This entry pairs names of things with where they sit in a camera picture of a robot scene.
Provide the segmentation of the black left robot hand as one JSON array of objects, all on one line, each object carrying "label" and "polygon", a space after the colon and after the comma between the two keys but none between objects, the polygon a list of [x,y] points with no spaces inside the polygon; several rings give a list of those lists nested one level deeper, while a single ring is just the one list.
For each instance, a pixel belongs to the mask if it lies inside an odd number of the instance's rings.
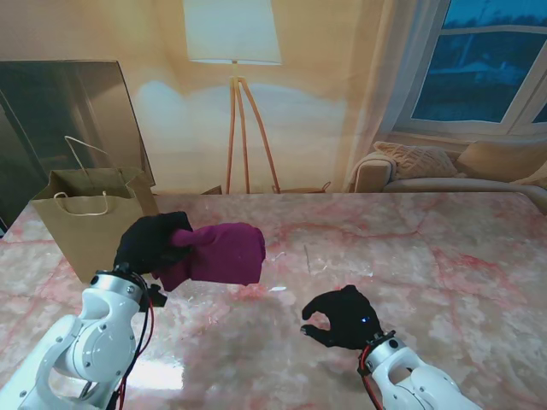
[{"label": "black left robot hand", "polygon": [[137,274],[153,273],[182,261],[190,246],[172,245],[177,231],[193,232],[187,214],[182,211],[144,216],[121,236],[114,268],[126,267]]}]

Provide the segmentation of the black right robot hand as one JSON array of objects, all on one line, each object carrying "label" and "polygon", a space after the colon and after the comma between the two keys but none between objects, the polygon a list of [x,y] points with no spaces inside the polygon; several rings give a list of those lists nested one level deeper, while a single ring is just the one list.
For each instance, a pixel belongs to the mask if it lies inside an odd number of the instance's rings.
[{"label": "black right robot hand", "polygon": [[303,325],[301,332],[328,348],[363,350],[376,335],[384,334],[370,301],[353,284],[316,296],[303,308],[303,320],[314,313],[324,314],[330,328]]}]

